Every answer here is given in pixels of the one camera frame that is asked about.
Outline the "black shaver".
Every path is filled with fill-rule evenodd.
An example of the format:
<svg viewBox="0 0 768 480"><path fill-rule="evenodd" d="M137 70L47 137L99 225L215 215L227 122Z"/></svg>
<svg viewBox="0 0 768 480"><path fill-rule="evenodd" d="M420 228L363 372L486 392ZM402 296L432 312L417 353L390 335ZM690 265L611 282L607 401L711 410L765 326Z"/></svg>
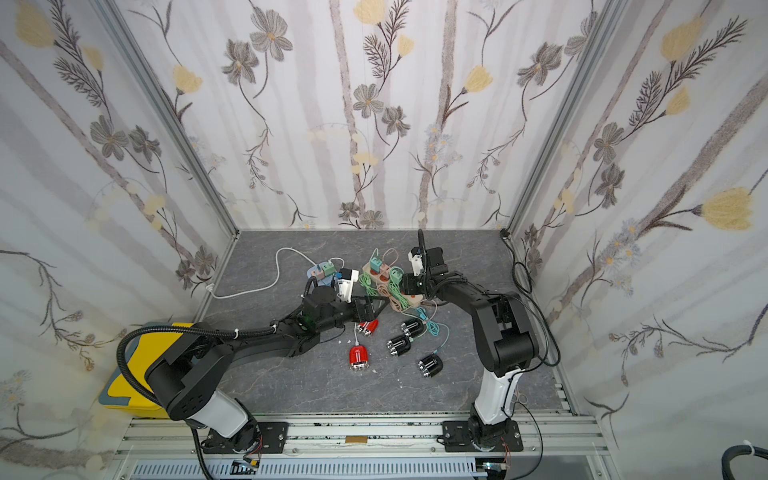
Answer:
<svg viewBox="0 0 768 480"><path fill-rule="evenodd" d="M391 338L387 348L392 356L402 356L411 350L411 338L405 334Z"/></svg>
<svg viewBox="0 0 768 480"><path fill-rule="evenodd" d="M432 353L420 359L417 366L423 377L432 378L443 370L444 364L438 354Z"/></svg>
<svg viewBox="0 0 768 480"><path fill-rule="evenodd" d="M425 333L426 325L420 319L409 319L401 324L401 330L406 337L414 339Z"/></svg>

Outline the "red shaver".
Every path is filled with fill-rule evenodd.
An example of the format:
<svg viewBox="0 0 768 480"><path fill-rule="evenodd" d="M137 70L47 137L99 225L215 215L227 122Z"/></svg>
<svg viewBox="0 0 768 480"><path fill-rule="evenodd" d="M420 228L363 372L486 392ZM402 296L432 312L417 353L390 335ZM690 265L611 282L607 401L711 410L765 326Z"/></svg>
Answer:
<svg viewBox="0 0 768 480"><path fill-rule="evenodd" d="M355 345L349 350L349 365L352 370L363 370L369 366L369 355L365 346Z"/></svg>
<svg viewBox="0 0 768 480"><path fill-rule="evenodd" d="M359 323L357 330L364 336L370 336L377 330L378 326L379 320L374 319L373 321Z"/></svg>

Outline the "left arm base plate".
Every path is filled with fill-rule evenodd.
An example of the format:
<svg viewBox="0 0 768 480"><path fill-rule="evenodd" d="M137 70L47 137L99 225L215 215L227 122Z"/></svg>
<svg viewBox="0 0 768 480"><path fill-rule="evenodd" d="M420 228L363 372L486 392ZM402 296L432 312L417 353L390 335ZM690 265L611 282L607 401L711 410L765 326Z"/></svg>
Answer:
<svg viewBox="0 0 768 480"><path fill-rule="evenodd" d="M206 454L281 454L287 440L288 422L250 422L232 438L211 429L202 440Z"/></svg>

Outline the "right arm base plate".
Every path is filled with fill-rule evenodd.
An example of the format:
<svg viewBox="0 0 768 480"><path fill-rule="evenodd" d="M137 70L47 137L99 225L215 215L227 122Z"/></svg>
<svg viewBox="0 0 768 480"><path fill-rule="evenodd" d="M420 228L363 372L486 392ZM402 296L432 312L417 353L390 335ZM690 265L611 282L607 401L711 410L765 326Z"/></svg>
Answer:
<svg viewBox="0 0 768 480"><path fill-rule="evenodd" d="M485 425L472 417L468 420L444 421L437 437L446 452L522 452L524 449L518 424L504 420Z"/></svg>

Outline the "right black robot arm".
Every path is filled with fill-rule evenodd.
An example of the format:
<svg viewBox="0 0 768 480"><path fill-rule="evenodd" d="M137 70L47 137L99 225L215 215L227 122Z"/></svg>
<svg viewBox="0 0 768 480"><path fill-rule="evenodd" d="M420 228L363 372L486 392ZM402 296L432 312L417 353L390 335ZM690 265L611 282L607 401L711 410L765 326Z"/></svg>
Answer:
<svg viewBox="0 0 768 480"><path fill-rule="evenodd" d="M416 246L408 252L408 260L412 271L402 280L404 294L453 304L471 317L477 355L484 368L471 421L481 430L505 423L512 416L516 383L539 354L522 292L489 290L449 270L440 247Z"/></svg>

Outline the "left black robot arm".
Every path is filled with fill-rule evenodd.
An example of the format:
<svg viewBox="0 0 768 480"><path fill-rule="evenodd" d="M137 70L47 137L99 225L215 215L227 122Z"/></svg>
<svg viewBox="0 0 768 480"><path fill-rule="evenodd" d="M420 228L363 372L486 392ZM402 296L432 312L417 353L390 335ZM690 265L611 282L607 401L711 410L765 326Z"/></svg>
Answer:
<svg viewBox="0 0 768 480"><path fill-rule="evenodd" d="M231 439L248 427L251 415L219 389L230 368L303 355L320 343L324 332L347 323L371 322L388 305L387 297L365 293L353 294L346 302L334 288L319 286L305 293L297 308L266 328L220 330L204 322L187 327L141 327L118 344L117 366L126 382L170 419L209 427ZM128 346L137 338L166 333L178 338L137 379L126 356Z"/></svg>

